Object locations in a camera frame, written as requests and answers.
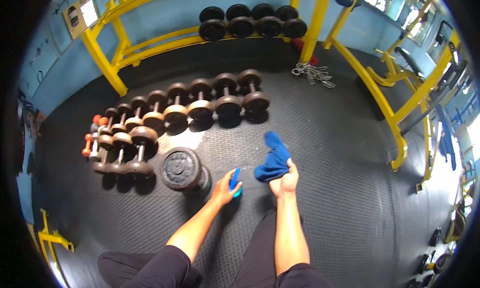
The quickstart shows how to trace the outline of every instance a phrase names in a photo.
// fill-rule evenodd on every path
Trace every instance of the blue towel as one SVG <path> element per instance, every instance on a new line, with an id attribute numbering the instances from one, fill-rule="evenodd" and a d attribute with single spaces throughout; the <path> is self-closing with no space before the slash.
<path id="1" fill-rule="evenodd" d="M 257 166 L 253 173 L 257 180 L 268 183 L 289 172 L 287 160 L 290 158 L 290 153 L 274 131 L 265 133 L 265 145 L 272 150 L 267 154 L 265 164 Z"/>

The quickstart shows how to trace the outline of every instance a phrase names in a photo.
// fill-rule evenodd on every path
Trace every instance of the forearm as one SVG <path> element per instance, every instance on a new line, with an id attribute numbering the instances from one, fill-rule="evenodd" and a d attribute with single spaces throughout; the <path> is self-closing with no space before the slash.
<path id="1" fill-rule="evenodd" d="M 275 270 L 279 275 L 298 263 L 310 263 L 295 193 L 277 200 Z"/>
<path id="2" fill-rule="evenodd" d="M 170 237 L 166 244 L 181 249 L 193 263 L 198 249 L 200 249 L 215 216 L 221 208 L 222 206 L 218 202 L 208 201 L 200 211 Z"/>

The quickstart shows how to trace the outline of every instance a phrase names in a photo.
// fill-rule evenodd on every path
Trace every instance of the hand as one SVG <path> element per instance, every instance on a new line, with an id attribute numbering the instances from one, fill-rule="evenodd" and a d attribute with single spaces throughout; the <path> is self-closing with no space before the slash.
<path id="1" fill-rule="evenodd" d="M 293 164 L 292 159 L 288 159 L 286 164 L 288 166 L 288 173 L 268 183 L 277 199 L 285 195 L 295 195 L 295 189 L 297 188 L 297 181 L 299 179 L 297 165 Z"/>
<path id="2" fill-rule="evenodd" d="M 233 195 L 237 193 L 237 191 L 240 189 L 240 186 L 242 185 L 242 182 L 239 182 L 237 183 L 233 191 L 229 191 L 229 182 L 234 172 L 235 170 L 228 171 L 223 177 L 223 179 L 219 180 L 216 183 L 215 189 L 212 193 L 212 198 L 210 199 L 211 201 L 214 201 L 221 206 L 225 206 L 232 200 Z"/>

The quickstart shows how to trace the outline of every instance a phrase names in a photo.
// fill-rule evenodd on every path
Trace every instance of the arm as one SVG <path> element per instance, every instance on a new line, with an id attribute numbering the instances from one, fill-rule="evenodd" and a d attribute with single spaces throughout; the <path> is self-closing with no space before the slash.
<path id="1" fill-rule="evenodd" d="M 229 203 L 233 195 L 240 189 L 242 182 L 237 183 L 235 189 L 229 192 L 229 181 L 235 170 L 225 174 L 221 180 L 216 183 L 212 197 L 189 221 L 182 225 L 166 243 L 181 249 L 193 264 L 198 249 L 202 245 L 208 230 L 213 223 L 213 219 L 219 213 L 220 209 Z"/>
<path id="2" fill-rule="evenodd" d="M 298 263 L 310 263 L 310 253 L 300 224 L 295 194 L 299 177 L 297 166 L 291 159 L 286 163 L 289 166 L 289 173 L 269 183 L 277 199 L 274 247 L 277 276 Z"/>

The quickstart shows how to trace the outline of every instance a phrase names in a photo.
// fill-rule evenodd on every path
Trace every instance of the textured floor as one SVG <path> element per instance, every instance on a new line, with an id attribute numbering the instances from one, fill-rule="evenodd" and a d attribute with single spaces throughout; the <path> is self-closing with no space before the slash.
<path id="1" fill-rule="evenodd" d="M 383 68 L 371 55 L 354 54 L 365 66 Z M 39 208 L 45 208 L 51 228 L 75 244 L 75 254 L 56 247 L 69 286 L 106 287 L 97 271 L 101 252 L 155 252 L 204 201 L 186 199 L 159 178 L 137 187 L 102 185 L 102 177 L 81 156 L 91 117 L 175 81 L 247 68 L 261 71 L 261 87 L 271 97 L 266 122 L 216 122 L 206 131 L 165 134 L 159 154 L 149 161 L 159 175 L 161 153 L 185 146 L 195 149 L 213 181 L 241 168 L 241 202 L 215 220 L 195 261 L 203 286 L 230 285 L 255 226 L 275 204 L 267 185 L 253 176 L 268 151 L 263 134 L 269 130 L 279 133 L 298 166 L 297 197 L 312 265 L 335 287 L 396 287 L 410 279 L 418 256 L 429 250 L 433 230 L 447 230 L 459 173 L 439 157 L 439 171 L 428 189 L 416 195 L 424 168 L 421 125 L 406 135 L 406 163 L 393 173 L 386 164 L 396 156 L 393 137 L 385 122 L 375 121 L 354 84 L 357 75 L 333 49 L 319 48 L 316 55 L 329 67 L 335 89 L 293 78 L 290 70 L 298 53 L 290 45 L 279 39 L 245 39 L 149 58 L 135 69 L 121 70 L 130 89 L 124 99 L 102 77 L 56 109 L 45 123 L 43 182 L 33 183 L 33 212 L 39 227 Z M 385 93 L 394 110 L 410 95 L 404 86 Z"/>

